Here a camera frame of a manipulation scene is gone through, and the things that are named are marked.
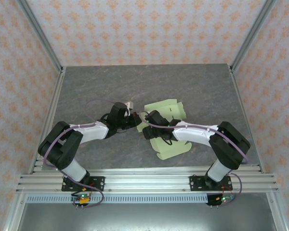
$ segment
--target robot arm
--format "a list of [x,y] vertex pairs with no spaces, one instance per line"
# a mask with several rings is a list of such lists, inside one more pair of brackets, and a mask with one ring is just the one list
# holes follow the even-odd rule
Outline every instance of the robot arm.
[[250,148],[250,143],[228,122],[222,122],[220,125],[213,126],[193,125],[176,119],[168,122],[158,111],[152,111],[145,119],[147,122],[158,126],[179,127],[146,127],[143,130],[146,139],[161,137],[164,140],[191,141],[204,144],[213,149],[218,159],[205,175],[205,184],[211,190],[213,190],[231,170],[238,169],[243,160],[243,156],[234,146],[212,130],[224,134],[244,154],[246,154]]
[[107,139],[117,133],[118,129],[130,129],[141,123],[136,113],[131,114],[132,103],[115,103],[109,114],[91,124],[69,125],[58,122],[38,148],[38,153],[45,156],[55,139],[69,128],[71,129],[50,150],[47,160],[57,169],[63,171],[73,180],[88,185],[90,174],[74,159],[80,144]]

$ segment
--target gray tabletop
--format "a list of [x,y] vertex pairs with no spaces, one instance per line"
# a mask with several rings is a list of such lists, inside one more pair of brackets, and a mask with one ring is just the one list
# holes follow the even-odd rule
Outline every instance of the gray tabletop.
[[[186,122],[218,125],[228,121],[252,143],[226,64],[68,67],[53,124],[61,120],[69,124],[90,123],[84,105],[92,98],[132,101],[136,112],[146,104],[177,99],[183,103]],[[111,106],[96,101],[88,111],[99,119],[110,112]],[[253,144],[248,157],[251,164],[259,163]],[[84,168],[92,169],[203,166],[211,165],[216,156],[210,147],[193,143],[189,152],[160,160],[150,142],[133,128],[110,139],[82,144],[76,159]]]

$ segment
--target green fabric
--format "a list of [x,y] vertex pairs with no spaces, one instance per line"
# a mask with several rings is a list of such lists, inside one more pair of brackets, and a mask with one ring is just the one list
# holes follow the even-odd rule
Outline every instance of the green fabric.
[[[176,99],[163,100],[157,103],[152,103],[144,106],[144,110],[151,112],[157,110],[161,116],[166,118],[168,121],[172,119],[186,119],[186,113],[183,109],[183,104],[177,102]],[[137,126],[138,132],[147,127],[146,123],[141,123]],[[173,156],[186,153],[192,148],[192,144],[186,141],[172,141],[172,145],[166,144],[162,138],[151,139],[150,143],[152,148],[157,152],[157,156],[161,160],[166,160]]]

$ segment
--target orange floral pattern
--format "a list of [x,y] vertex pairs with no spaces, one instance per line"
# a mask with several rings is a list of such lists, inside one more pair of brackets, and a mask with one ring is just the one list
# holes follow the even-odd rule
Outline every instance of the orange floral pattern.
[[231,64],[265,0],[63,2],[29,0],[61,64],[77,66]]
[[36,151],[56,77],[17,2],[0,0],[0,231]]
[[289,0],[277,1],[236,78],[265,169],[289,206]]

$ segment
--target black mounting plate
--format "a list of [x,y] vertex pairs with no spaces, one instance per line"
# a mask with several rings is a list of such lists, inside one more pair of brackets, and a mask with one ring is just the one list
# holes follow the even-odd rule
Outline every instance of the black mounting plate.
[[217,184],[214,189],[210,189],[204,180],[204,176],[196,176],[192,175],[189,177],[189,186],[191,188],[191,191],[222,191],[222,184],[231,190],[232,188],[232,182],[230,176],[224,176],[224,178],[220,181],[219,184]]
[[[105,177],[90,177],[88,185],[91,185],[93,183],[93,187],[104,191],[105,186]],[[61,190],[63,192],[80,192],[82,191],[82,186],[75,184],[71,180],[69,180],[66,177],[63,177],[63,183]]]

